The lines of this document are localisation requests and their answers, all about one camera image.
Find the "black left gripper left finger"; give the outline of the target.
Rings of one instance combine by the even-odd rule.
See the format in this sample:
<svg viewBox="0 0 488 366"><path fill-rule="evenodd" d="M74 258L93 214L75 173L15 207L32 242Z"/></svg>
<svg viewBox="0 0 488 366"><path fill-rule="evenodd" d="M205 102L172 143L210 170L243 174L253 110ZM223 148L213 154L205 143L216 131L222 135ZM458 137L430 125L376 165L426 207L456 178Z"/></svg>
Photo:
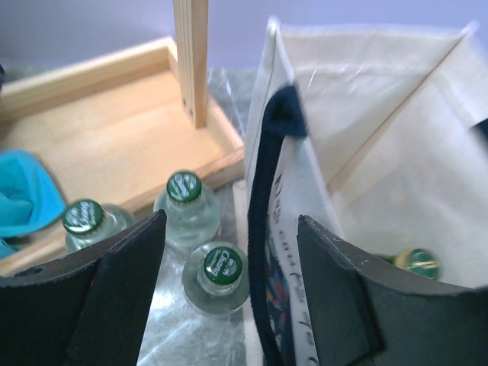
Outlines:
<svg viewBox="0 0 488 366"><path fill-rule="evenodd" d="M1 279L3 365L135 365L165 248L166 215Z"/></svg>

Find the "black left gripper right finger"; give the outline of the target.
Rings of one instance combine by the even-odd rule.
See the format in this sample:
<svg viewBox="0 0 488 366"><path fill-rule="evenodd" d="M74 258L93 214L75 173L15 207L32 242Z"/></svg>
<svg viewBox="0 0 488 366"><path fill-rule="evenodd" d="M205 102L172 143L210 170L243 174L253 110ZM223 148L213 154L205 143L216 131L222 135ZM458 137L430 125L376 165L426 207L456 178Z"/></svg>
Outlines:
<svg viewBox="0 0 488 366"><path fill-rule="evenodd" d="M400 270L298 219L297 243L322 365L485 365L487 290Z"/></svg>

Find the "green Perrier glass bottle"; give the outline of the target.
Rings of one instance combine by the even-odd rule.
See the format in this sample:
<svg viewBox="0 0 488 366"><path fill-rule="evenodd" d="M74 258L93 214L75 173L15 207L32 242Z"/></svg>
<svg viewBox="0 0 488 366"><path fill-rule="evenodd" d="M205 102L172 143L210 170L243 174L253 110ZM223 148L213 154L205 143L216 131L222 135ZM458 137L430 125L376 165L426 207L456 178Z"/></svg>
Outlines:
<svg viewBox="0 0 488 366"><path fill-rule="evenodd" d="M423 248L404 249L396 255L377 255L391 265L415 275L438 280L441 275L441 263L429 250Z"/></svg>

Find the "cream canvas tote bag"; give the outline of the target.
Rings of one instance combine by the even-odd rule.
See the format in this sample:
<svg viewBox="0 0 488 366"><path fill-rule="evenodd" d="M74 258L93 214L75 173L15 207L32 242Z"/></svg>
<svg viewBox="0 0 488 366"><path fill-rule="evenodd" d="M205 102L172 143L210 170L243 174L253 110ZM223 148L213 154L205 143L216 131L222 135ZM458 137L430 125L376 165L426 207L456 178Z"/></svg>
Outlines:
<svg viewBox="0 0 488 366"><path fill-rule="evenodd" d="M266 365L322 365L297 243L313 218L377 257L423 248L487 290L487 51L474 26L268 21L245 141Z"/></svg>

